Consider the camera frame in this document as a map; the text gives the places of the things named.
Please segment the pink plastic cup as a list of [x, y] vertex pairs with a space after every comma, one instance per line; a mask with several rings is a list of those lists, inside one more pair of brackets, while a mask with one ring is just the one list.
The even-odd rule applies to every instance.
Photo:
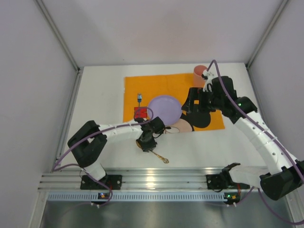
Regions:
[[203, 88], [205, 85], [205, 80], [202, 77], [203, 72], [207, 70], [204, 65], [195, 66], [193, 69], [193, 86]]

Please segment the gold ornate spoon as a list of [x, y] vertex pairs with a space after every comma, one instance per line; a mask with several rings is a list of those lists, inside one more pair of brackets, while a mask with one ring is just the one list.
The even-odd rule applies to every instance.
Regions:
[[[145, 143], [147, 144], [147, 143], [152, 143], [152, 142], [156, 142], [156, 141], [154, 139], [152, 139], [152, 140], [147, 141]], [[165, 164], [169, 163], [169, 160], [167, 158], [162, 157], [161, 155], [157, 154], [154, 151], [152, 151], [151, 153], [154, 154], [156, 157], [158, 157], [163, 163], [165, 163]]]

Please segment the lilac plate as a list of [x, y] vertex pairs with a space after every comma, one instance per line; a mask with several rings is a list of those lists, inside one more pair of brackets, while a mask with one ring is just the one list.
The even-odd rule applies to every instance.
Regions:
[[173, 96], [160, 95], [149, 102], [147, 113], [151, 119], [159, 117], [165, 126], [173, 125], [181, 117], [181, 104]]

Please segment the blue metallic fork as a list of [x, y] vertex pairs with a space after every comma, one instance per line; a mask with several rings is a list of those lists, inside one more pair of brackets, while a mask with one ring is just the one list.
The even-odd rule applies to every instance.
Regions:
[[138, 94], [137, 94], [137, 103], [138, 103], [138, 107], [141, 106], [141, 102], [142, 102], [142, 94], [141, 94], [141, 93], [138, 93]]

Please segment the orange Mickey Mouse cloth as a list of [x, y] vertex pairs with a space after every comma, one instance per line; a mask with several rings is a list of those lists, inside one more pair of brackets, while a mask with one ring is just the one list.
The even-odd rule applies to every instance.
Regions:
[[[160, 95], [175, 97], [185, 103], [189, 88], [193, 87], [193, 74], [174, 74], [159, 76], [135, 76], [124, 80], [123, 121], [133, 118], [149, 118], [149, 102]], [[137, 94], [142, 94], [141, 106], [138, 107]], [[212, 113], [190, 113], [182, 111], [180, 119], [173, 125], [166, 126], [166, 133], [185, 133], [193, 131], [224, 129], [220, 111]]]

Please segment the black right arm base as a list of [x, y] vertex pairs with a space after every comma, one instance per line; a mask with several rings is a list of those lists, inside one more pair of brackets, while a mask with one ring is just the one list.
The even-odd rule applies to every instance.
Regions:
[[222, 190], [242, 190], [250, 189], [250, 186], [243, 183], [236, 183], [232, 181], [229, 171], [239, 166], [240, 163], [232, 163], [224, 167], [219, 174], [207, 174], [206, 182], [208, 190], [221, 192]]

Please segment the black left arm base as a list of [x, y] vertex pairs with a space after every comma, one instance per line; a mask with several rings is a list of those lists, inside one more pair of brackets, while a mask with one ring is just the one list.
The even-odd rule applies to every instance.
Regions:
[[[111, 190], [120, 190], [122, 186], [122, 175], [106, 175], [99, 182], [106, 185]], [[89, 178], [87, 175], [83, 175], [81, 178], [81, 190], [105, 190], [106, 188], [96, 183], [94, 180]]]

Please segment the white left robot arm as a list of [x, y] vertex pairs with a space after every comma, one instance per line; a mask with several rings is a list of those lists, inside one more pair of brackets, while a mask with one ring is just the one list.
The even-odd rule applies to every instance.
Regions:
[[153, 150], [157, 142], [154, 135], [161, 134], [165, 125], [159, 117], [152, 120], [136, 118], [115, 125], [99, 125], [94, 120], [86, 122], [68, 141], [77, 164], [95, 180], [106, 176], [102, 167], [101, 153], [106, 145], [125, 140], [135, 140], [143, 151]]

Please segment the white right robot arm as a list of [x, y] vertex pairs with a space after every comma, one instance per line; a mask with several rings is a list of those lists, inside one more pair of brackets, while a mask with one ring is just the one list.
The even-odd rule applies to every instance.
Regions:
[[304, 163], [288, 152], [267, 127], [254, 103], [238, 97], [233, 80], [204, 70], [203, 87], [191, 87], [182, 106], [187, 114], [221, 111], [251, 142], [266, 168], [233, 163], [222, 169], [228, 185], [243, 183], [261, 188], [272, 200], [279, 200], [303, 184]]

